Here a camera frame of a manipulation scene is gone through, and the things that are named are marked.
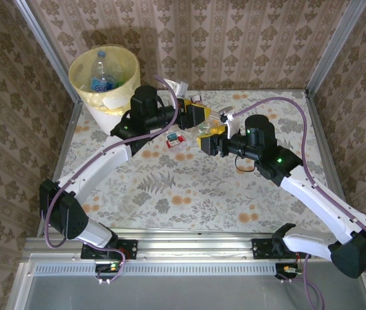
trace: trash bin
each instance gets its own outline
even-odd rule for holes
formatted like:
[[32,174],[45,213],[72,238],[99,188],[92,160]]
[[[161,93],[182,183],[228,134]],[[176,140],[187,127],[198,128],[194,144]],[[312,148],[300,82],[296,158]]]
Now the trash bin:
[[[91,67],[98,50],[106,53],[108,66],[114,62],[121,66],[125,82],[122,86],[108,92],[91,92]],[[130,98],[134,95],[135,89],[140,86],[137,57],[118,45],[100,46],[80,55],[71,64],[68,76],[85,106],[106,134],[110,134],[123,114],[130,109]]]

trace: water bottle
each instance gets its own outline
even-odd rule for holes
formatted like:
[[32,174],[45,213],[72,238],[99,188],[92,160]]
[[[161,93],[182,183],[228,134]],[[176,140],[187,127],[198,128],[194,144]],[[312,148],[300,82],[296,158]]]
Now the water bottle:
[[97,59],[92,64],[91,69],[91,91],[92,92],[107,92],[112,90],[116,86],[114,78],[107,74],[108,68],[107,60],[105,59],[105,52],[103,50],[98,51]]

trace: floral wallpaper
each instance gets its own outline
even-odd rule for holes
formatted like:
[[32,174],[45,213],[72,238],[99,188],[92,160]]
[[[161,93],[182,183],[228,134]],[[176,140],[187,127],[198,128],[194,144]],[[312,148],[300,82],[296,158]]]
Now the floral wallpaper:
[[108,43],[196,90],[306,87],[349,1],[30,0],[68,68]]
[[315,102],[346,198],[366,212],[366,7]]
[[0,0],[0,309],[36,234],[39,184],[53,175],[71,111],[19,10]]

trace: table surface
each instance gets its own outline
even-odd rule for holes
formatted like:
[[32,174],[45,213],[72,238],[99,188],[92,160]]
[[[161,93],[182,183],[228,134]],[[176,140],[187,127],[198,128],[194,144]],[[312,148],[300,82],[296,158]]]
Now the table surface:
[[[253,91],[220,90],[189,91],[188,96],[201,94],[212,110],[233,106],[240,111],[251,104],[273,96],[296,101],[308,119],[306,153],[312,175],[326,184],[321,157],[316,143],[307,102],[302,90]],[[159,91],[163,101],[168,93]],[[303,120],[290,103],[271,101],[250,114],[264,114],[276,128],[278,143],[300,155]],[[244,129],[243,115],[240,119]],[[304,204],[275,186],[259,173],[245,173],[234,166],[234,155],[225,158],[201,152],[194,135],[183,134],[191,146],[173,153],[167,149],[164,135],[147,143],[131,160],[92,191],[83,205],[94,220],[108,227],[201,229],[272,233],[284,223],[295,223],[305,229],[326,231],[326,226]],[[84,108],[63,175],[84,162],[106,139],[89,111]],[[238,166],[253,168],[250,160],[238,160]]]

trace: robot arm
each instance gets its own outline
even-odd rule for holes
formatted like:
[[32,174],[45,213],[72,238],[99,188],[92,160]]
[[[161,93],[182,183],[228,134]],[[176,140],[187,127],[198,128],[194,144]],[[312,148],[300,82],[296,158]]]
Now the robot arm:
[[[277,258],[291,252],[309,253],[331,260],[344,274],[357,278],[366,270],[366,232],[356,221],[366,226],[366,215],[353,209],[326,186],[315,180],[312,184],[303,168],[302,160],[292,151],[277,145],[274,126],[263,115],[245,120],[245,135],[238,133],[229,138],[229,130],[198,138],[201,149],[208,155],[232,153],[254,160],[260,174],[282,187],[312,210],[332,234],[311,232],[294,224],[286,224],[272,236],[271,253]],[[316,188],[321,188],[351,214],[351,219],[333,205]]]
[[[60,178],[56,182],[45,180],[39,189],[41,217],[47,215],[51,201],[60,190],[60,185],[67,184],[65,190],[57,198],[50,215],[49,224],[68,240],[81,240],[98,248],[117,249],[117,235],[107,227],[91,220],[81,205],[90,192],[106,178],[116,167],[129,160],[140,150],[150,138],[134,141],[114,147],[121,140],[137,138],[150,134],[152,130],[161,129],[178,115],[175,124],[181,129],[199,125],[208,118],[210,109],[193,104],[188,100],[178,100],[178,106],[164,106],[157,90],[151,86],[141,86],[132,96],[131,109],[111,131],[104,144],[95,151],[76,170]],[[116,253],[108,253],[113,258]]]
[[[181,129],[199,125],[210,114],[210,109],[180,101],[176,124]],[[117,166],[130,159],[150,138],[138,139],[111,149],[115,143],[147,135],[151,130],[163,128],[175,114],[173,106],[165,107],[153,87],[143,86],[136,90],[131,99],[131,109],[115,126],[111,136],[97,150],[89,164],[87,160],[75,171],[57,182],[45,180],[40,187],[41,216],[48,212],[50,202],[60,190],[59,184],[66,184],[73,175],[81,172],[81,177],[71,180],[71,184],[58,197],[50,215],[49,224],[67,239],[81,240],[98,248],[118,249],[117,235],[109,228],[91,220],[81,204],[90,191]],[[295,195],[322,220],[331,233],[306,231],[294,224],[285,224],[272,235],[271,255],[282,258],[284,254],[309,253],[331,260],[344,274],[357,278],[366,270],[366,233],[355,222],[366,226],[366,215],[354,210],[320,182],[312,184],[303,169],[302,160],[293,152],[277,145],[274,126],[262,115],[246,119],[246,134],[241,135],[238,120],[230,116],[221,117],[226,125],[215,128],[212,134],[198,138],[201,149],[208,155],[220,153],[224,157],[230,153],[255,161],[259,173],[278,187]],[[331,198],[354,216],[350,219],[334,206],[316,187],[321,188]],[[101,258],[114,259],[113,252],[97,251]]]

